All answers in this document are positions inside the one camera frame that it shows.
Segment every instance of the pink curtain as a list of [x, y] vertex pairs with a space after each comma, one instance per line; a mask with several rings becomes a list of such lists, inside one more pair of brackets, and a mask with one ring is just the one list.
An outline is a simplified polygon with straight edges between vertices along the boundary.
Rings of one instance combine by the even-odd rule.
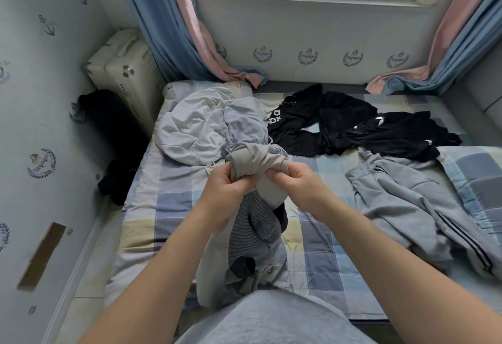
[[261, 76], [256, 73], [239, 72], [226, 63], [223, 57], [216, 51], [214, 41], [206, 30], [206, 27], [197, 18], [192, 0], [176, 0], [176, 2], [190, 32], [190, 36], [195, 43], [195, 48], [197, 48], [204, 64], [206, 64], [211, 72], [225, 82], [248, 80], [256, 89], [261, 83]]
[[453, 0], [434, 37], [429, 63], [418, 68], [377, 76], [368, 84], [366, 90], [373, 94], [380, 94], [387, 78], [395, 74], [418, 81], [426, 80], [442, 61], [446, 51], [481, 2], [482, 0]]

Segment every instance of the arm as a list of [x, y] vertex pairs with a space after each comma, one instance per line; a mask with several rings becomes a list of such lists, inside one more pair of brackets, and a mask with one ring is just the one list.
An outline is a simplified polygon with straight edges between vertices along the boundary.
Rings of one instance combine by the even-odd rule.
[[254, 184], [253, 177], [230, 184], [229, 176], [229, 163], [212, 171], [197, 205], [79, 344], [171, 342], [211, 234]]
[[302, 163], [267, 175], [326, 224], [407, 344], [492, 344], [502, 317], [337, 198]]

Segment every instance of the bed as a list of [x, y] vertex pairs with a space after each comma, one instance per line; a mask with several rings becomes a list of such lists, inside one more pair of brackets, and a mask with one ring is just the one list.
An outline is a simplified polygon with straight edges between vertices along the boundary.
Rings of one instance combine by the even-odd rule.
[[[376, 106], [379, 112], [430, 111], [431, 118], [450, 132], [459, 134], [464, 144], [469, 137], [436, 96], [351, 94]], [[255, 94], [255, 97], [280, 101], [282, 93]], [[160, 115], [171, 110], [176, 100], [165, 100]], [[354, 189], [345, 172], [362, 162], [357, 150], [342, 156], [313, 158], [291, 156], [316, 172], [342, 200], [354, 206]], [[458, 199], [453, 185], [438, 164], [424, 171], [446, 187]], [[122, 210], [122, 230], [116, 260], [105, 289], [108, 307], [148, 264], [170, 233], [198, 201], [207, 173], [204, 166], [187, 166], [163, 155], [152, 141], [143, 157]], [[348, 256], [328, 228], [309, 214], [285, 202], [289, 218], [282, 235], [287, 251], [287, 268], [275, 282], [299, 295], [313, 295], [343, 311], [353, 321], [382, 321], [386, 316]], [[479, 277], [466, 258], [458, 255], [449, 276], [493, 309], [502, 313], [502, 283]], [[188, 296], [185, 309], [197, 306], [195, 290]]]

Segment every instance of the pillow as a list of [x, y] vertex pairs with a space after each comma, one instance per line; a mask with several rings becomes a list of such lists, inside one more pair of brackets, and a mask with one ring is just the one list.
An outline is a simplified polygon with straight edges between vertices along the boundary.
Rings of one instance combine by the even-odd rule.
[[502, 148], [444, 146], [438, 150], [438, 160], [465, 211], [502, 245]]

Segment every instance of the gray shirt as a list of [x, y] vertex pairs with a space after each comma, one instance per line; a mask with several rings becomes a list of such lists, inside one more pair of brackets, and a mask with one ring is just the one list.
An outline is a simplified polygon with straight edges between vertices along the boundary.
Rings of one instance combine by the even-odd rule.
[[375, 344], [342, 312], [311, 299], [255, 291], [193, 325], [177, 344]]

